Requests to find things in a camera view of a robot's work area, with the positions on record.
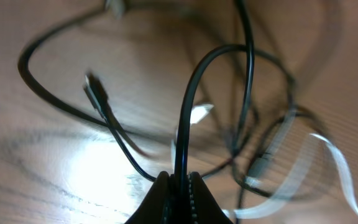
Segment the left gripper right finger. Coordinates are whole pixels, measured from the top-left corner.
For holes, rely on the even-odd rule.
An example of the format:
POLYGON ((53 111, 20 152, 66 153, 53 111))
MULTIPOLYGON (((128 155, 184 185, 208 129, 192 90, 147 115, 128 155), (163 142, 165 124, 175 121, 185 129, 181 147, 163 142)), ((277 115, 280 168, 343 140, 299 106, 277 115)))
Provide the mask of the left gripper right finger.
POLYGON ((188 175, 191 223, 232 224, 197 172, 188 175))

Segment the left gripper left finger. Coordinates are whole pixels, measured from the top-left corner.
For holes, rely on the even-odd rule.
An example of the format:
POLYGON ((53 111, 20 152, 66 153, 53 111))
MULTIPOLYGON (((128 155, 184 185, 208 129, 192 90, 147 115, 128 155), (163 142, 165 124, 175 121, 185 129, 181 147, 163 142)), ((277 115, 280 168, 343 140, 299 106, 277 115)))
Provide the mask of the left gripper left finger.
POLYGON ((170 220, 170 176, 159 173, 139 208, 125 224, 167 224, 170 220))

